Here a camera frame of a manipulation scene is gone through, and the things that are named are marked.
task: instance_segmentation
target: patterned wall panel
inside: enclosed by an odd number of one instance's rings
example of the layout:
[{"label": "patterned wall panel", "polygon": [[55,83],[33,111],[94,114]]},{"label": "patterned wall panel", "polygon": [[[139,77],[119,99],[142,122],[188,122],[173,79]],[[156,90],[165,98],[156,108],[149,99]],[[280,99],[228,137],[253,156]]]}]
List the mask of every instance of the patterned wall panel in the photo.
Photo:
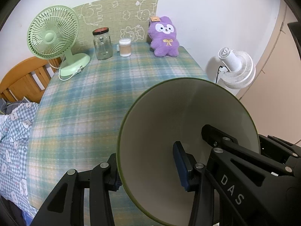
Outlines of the patterned wall panel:
[{"label": "patterned wall panel", "polygon": [[100,0],[77,6],[79,35],[72,52],[94,47],[92,31],[109,27],[112,43],[120,38],[146,41],[150,16],[156,15],[158,0]]}]

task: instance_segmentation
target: checkered bedding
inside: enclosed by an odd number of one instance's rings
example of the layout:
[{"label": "checkered bedding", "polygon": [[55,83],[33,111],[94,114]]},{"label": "checkered bedding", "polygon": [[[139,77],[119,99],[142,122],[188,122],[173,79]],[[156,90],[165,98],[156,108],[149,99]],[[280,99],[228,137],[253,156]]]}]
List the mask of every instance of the checkered bedding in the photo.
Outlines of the checkered bedding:
[{"label": "checkered bedding", "polygon": [[0,194],[31,217],[37,213],[28,202],[26,155],[37,103],[23,103],[0,118]]}]

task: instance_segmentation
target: white wall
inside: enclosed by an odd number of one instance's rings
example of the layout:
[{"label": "white wall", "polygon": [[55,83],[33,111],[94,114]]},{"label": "white wall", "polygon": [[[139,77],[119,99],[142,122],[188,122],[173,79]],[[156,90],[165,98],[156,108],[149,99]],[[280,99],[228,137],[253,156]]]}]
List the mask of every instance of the white wall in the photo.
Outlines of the white wall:
[{"label": "white wall", "polygon": [[[27,48],[27,29],[41,10],[92,1],[96,0],[21,0],[0,32],[0,80],[14,65],[32,56]],[[213,79],[218,66],[213,57],[222,47],[248,52],[258,62],[272,34],[279,5],[280,0],[159,0],[157,15],[172,19],[180,45]]]}]

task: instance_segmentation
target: green desk fan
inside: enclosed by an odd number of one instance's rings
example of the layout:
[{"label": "green desk fan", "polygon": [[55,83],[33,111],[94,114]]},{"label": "green desk fan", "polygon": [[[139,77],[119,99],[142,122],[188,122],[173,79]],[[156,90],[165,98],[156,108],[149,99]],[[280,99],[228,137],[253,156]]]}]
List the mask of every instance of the green desk fan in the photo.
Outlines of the green desk fan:
[{"label": "green desk fan", "polygon": [[65,6],[44,9],[34,18],[28,29],[27,44],[36,57],[50,60],[65,55],[66,59],[59,67],[59,78],[62,81],[69,80],[81,72],[90,61],[90,56],[85,53],[71,53],[78,30],[79,21],[76,14]]}]

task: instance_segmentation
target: fan grille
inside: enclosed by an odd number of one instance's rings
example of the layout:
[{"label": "fan grille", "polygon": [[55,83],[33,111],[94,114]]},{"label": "fan grille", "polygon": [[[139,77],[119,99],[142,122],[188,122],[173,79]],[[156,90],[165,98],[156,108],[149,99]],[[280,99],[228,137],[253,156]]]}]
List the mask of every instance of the fan grille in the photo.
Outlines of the fan grille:
[{"label": "fan grille", "polygon": [[79,21],[72,9],[65,6],[46,8],[28,29],[28,47],[38,58],[57,58],[74,45],[78,28]]},{"label": "fan grille", "polygon": [[223,49],[221,49],[219,51],[219,58],[224,59],[224,58],[228,57],[230,52],[231,52],[230,48],[224,47]]},{"label": "fan grille", "polygon": [[249,54],[243,51],[234,51],[236,57],[241,60],[241,69],[238,72],[226,72],[221,79],[231,89],[240,89],[249,84],[255,77],[255,66]]}]

